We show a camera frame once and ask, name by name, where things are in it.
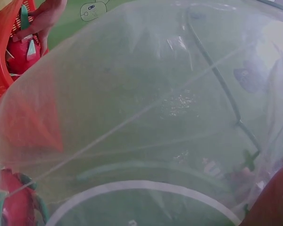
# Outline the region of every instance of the orange plastic basket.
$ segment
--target orange plastic basket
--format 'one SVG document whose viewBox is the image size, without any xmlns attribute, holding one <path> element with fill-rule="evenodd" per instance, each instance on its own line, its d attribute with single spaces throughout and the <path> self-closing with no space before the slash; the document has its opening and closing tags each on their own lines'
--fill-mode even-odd
<svg viewBox="0 0 283 226">
<path fill-rule="evenodd" d="M 0 97 L 13 83 L 6 66 L 5 51 L 9 38 L 21 26 L 18 15 L 22 4 L 27 7 L 28 11 L 35 10 L 33 0 L 13 0 L 0 11 Z M 42 112 L 36 112 L 31 107 L 33 103 L 29 103 L 27 97 L 16 94 L 17 109 L 4 112 L 4 121 L 0 122 L 0 130 L 3 136 L 8 138 L 13 146 L 42 146 L 62 151 L 53 92 L 52 95 L 52 99 L 44 104 L 46 107 L 42 109 Z M 44 115 L 50 115 L 48 123 L 44 123 L 42 118 Z M 21 137 L 15 137 L 15 134 L 21 134 Z"/>
</svg>

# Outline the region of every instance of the human hand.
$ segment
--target human hand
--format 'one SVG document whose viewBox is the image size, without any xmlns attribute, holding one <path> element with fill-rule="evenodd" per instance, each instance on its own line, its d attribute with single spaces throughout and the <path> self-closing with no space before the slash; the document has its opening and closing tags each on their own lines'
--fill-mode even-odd
<svg viewBox="0 0 283 226">
<path fill-rule="evenodd" d="M 283 168 L 263 189 L 240 226 L 283 226 Z"/>
<path fill-rule="evenodd" d="M 31 34 L 38 34 L 41 44 L 41 56 L 47 50 L 47 39 L 53 25 L 62 15 L 67 4 L 67 0 L 46 0 L 35 11 L 29 12 L 29 16 L 33 16 L 34 20 L 29 28 L 18 31 L 13 41 L 19 41 Z"/>
</svg>

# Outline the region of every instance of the pop-up net tent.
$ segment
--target pop-up net tent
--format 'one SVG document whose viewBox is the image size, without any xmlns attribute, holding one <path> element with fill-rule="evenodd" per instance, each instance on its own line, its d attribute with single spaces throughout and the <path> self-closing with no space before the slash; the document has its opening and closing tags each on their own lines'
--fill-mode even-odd
<svg viewBox="0 0 283 226">
<path fill-rule="evenodd" d="M 23 102 L 59 125 L 61 150 L 8 142 L 11 127 L 27 135 L 14 125 L 35 129 Z M 37 182 L 48 226 L 239 224 L 283 166 L 283 11 L 145 0 L 108 12 L 1 98 L 0 165 Z"/>
</svg>

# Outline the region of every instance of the red toy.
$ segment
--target red toy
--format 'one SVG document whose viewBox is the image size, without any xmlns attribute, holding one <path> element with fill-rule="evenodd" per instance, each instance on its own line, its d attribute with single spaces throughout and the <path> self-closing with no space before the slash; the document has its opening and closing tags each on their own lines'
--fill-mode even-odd
<svg viewBox="0 0 283 226">
<path fill-rule="evenodd" d="M 28 58 L 27 52 L 31 41 L 34 43 L 36 52 L 31 58 Z M 14 74 L 23 74 L 41 58 L 41 46 L 36 35 L 17 42 L 9 39 L 7 50 L 13 56 L 13 58 L 11 57 L 7 61 L 8 69 L 10 73 Z"/>
<path fill-rule="evenodd" d="M 28 29 L 30 26 L 27 7 L 23 4 L 19 16 L 21 30 Z M 17 76 L 23 74 L 28 68 L 34 65 L 40 58 L 41 45 L 36 34 L 29 35 L 23 40 L 13 42 L 12 38 L 9 38 L 6 61 L 8 70 L 11 74 Z"/>
<path fill-rule="evenodd" d="M 11 194 L 32 180 L 21 173 L 12 173 L 11 169 L 0 170 L 0 190 Z M 43 201 L 34 191 L 32 184 L 20 191 L 7 196 L 3 203 L 2 225 L 5 226 L 35 226 L 34 210 L 38 210 L 44 223 L 48 220 L 48 212 Z"/>
</svg>

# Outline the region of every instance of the white curved line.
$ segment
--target white curved line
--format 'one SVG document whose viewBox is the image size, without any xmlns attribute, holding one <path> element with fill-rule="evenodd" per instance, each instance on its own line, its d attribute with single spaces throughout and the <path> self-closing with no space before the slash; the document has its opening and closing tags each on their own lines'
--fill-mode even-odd
<svg viewBox="0 0 283 226">
<path fill-rule="evenodd" d="M 86 201 L 87 199 L 93 198 L 95 196 L 106 194 L 115 191 L 129 190 L 129 189 L 151 189 L 161 192 L 170 192 L 174 194 L 180 194 L 183 196 L 187 196 L 189 198 L 198 200 L 202 203 L 207 204 L 208 206 L 216 209 L 221 212 L 224 216 L 226 216 L 229 220 L 231 220 L 235 225 L 239 225 L 241 221 L 239 218 L 231 212 L 227 207 L 223 204 L 219 203 L 215 199 L 210 198 L 209 196 L 197 192 L 195 190 L 188 189 L 186 187 L 154 182 L 148 180 L 127 180 L 127 181 L 117 181 L 104 185 L 100 185 L 97 187 L 90 188 L 86 191 L 83 191 L 79 194 L 74 195 L 71 199 L 69 199 L 66 203 L 61 205 L 56 212 L 51 216 L 46 226 L 55 226 L 59 220 L 67 214 L 72 208 L 76 205 Z"/>
</svg>

